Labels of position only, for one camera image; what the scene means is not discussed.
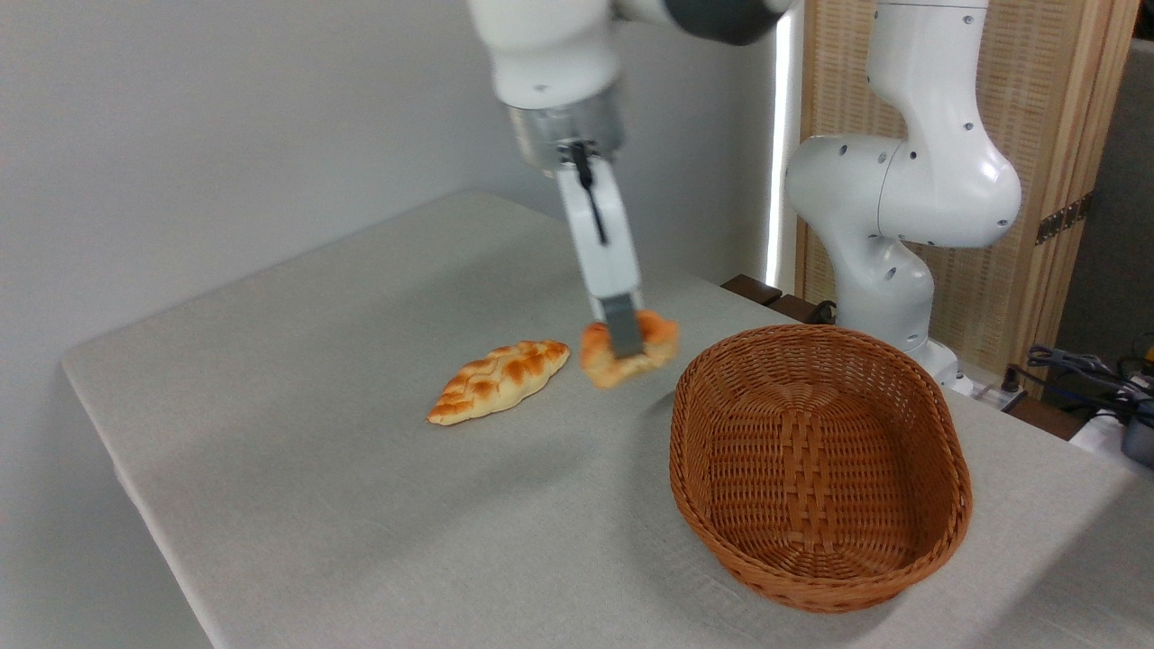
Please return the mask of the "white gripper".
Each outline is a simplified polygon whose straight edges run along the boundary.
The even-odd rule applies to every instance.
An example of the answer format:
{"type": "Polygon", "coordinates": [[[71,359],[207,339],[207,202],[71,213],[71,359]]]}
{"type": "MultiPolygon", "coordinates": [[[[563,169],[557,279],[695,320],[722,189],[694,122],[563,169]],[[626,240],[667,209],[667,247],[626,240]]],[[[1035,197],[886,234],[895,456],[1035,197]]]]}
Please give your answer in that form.
{"type": "Polygon", "coordinates": [[[608,161],[590,161],[590,166],[591,192],[582,188],[572,161],[554,176],[595,321],[609,330],[610,355],[625,359],[644,352],[637,320],[644,306],[640,270],[613,167],[608,161]]]}

